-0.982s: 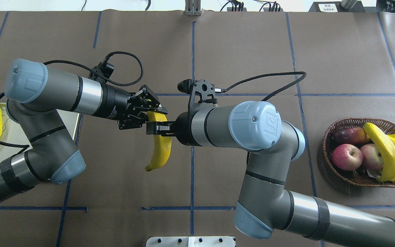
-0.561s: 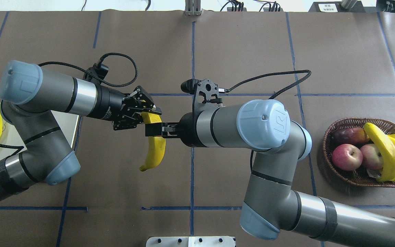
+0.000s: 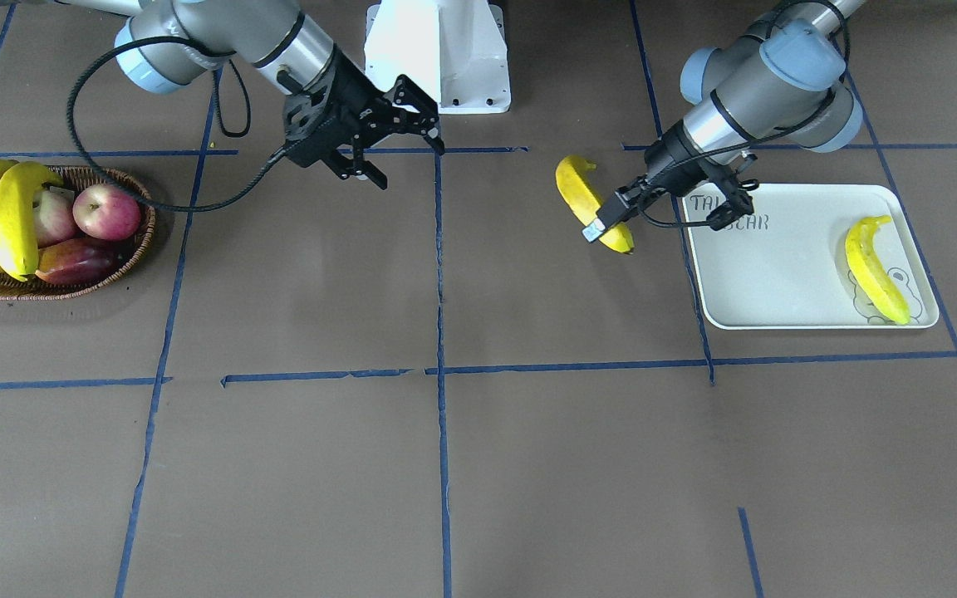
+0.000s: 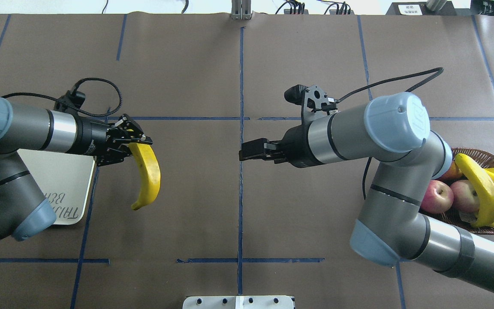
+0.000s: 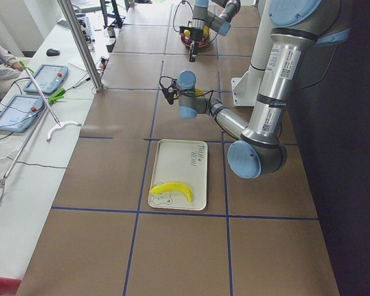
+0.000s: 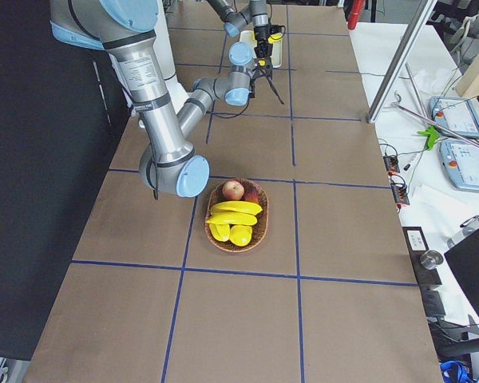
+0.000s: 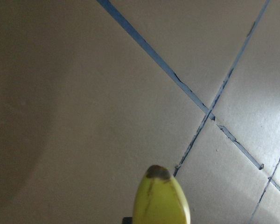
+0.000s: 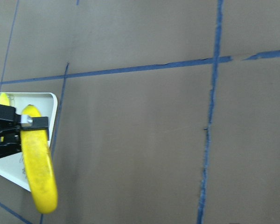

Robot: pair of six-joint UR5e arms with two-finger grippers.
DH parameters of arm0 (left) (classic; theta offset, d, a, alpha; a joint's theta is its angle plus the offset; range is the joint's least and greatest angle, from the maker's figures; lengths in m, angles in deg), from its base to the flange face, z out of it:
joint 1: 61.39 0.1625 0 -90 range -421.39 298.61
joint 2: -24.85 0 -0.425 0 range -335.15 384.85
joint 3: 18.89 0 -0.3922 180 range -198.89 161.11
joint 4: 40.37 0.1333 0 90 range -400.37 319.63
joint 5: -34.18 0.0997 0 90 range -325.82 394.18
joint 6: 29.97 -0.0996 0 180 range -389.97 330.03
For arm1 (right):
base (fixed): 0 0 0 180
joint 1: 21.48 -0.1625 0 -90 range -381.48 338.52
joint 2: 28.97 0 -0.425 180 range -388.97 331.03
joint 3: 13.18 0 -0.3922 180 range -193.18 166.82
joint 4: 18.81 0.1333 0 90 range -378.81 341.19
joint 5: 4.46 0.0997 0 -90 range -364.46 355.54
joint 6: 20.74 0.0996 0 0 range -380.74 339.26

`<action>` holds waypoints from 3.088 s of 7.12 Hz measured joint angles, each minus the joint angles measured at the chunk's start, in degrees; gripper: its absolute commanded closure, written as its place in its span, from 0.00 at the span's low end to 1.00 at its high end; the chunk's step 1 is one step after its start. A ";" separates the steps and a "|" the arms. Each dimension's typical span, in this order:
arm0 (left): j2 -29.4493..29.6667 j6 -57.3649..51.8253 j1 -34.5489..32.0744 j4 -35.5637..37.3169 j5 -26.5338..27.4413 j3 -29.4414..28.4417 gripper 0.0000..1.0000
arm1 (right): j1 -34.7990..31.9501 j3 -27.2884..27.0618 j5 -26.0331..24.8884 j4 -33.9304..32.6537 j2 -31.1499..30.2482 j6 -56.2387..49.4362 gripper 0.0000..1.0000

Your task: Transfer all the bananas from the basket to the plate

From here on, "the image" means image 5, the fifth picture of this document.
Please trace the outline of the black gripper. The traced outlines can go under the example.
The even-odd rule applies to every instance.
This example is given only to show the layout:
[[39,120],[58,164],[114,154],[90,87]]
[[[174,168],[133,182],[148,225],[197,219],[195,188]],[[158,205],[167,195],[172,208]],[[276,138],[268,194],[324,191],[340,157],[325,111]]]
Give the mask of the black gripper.
[[189,29],[189,39],[193,41],[189,48],[189,61],[195,62],[197,57],[197,51],[199,48],[199,42],[202,42],[204,31],[203,29],[190,27]]

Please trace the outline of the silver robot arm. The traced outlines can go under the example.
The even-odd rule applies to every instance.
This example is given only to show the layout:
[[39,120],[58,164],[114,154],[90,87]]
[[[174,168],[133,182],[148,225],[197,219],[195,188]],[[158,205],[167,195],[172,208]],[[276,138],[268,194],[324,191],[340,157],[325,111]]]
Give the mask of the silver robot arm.
[[195,62],[205,27],[209,27],[218,35],[226,36],[231,28],[231,20],[241,8],[241,2],[238,0],[213,2],[223,8],[220,15],[213,14],[208,10],[208,0],[199,0],[194,3],[191,26],[188,28],[192,41],[189,54],[190,62]]
[[253,108],[250,120],[216,99],[197,97],[196,77],[189,70],[173,82],[181,118],[210,115],[236,139],[228,162],[239,177],[278,171],[287,159],[278,129],[305,54],[313,46],[346,41],[352,11],[352,1],[266,1],[249,69],[232,81],[234,102]]

